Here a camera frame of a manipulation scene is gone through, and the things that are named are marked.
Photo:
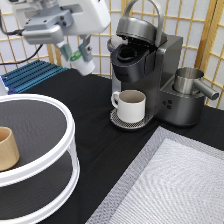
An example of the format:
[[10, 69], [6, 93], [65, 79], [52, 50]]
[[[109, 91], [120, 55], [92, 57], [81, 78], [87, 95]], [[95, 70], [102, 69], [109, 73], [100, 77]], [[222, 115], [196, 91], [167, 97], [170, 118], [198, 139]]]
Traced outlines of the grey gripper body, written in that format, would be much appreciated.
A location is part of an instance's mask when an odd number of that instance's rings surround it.
[[64, 40], [64, 29], [73, 22], [69, 10], [45, 10], [25, 23], [22, 35], [29, 44], [58, 44]]

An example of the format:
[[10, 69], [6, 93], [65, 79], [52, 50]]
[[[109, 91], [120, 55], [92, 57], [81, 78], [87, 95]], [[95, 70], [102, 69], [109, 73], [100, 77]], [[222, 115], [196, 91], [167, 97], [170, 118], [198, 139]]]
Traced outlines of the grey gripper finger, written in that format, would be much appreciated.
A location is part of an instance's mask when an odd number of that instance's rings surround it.
[[69, 43], [64, 41], [57, 43], [56, 47], [59, 49], [60, 53], [64, 56], [65, 60], [68, 61], [72, 55], [72, 49]]
[[83, 59], [86, 62], [90, 62], [92, 60], [92, 47], [90, 45], [90, 35], [81, 35], [82, 43], [79, 45], [79, 50], [83, 56]]

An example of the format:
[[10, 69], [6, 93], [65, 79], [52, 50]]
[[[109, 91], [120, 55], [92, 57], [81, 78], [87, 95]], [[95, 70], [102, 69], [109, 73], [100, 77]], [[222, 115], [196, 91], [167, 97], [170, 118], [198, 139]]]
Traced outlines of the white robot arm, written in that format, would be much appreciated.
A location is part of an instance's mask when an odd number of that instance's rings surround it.
[[30, 45], [54, 44], [68, 60], [71, 47], [65, 36], [80, 36], [87, 50], [91, 34], [102, 33], [110, 24], [104, 0], [5, 0], [22, 26], [6, 31], [0, 11], [0, 30], [5, 35], [23, 36]]

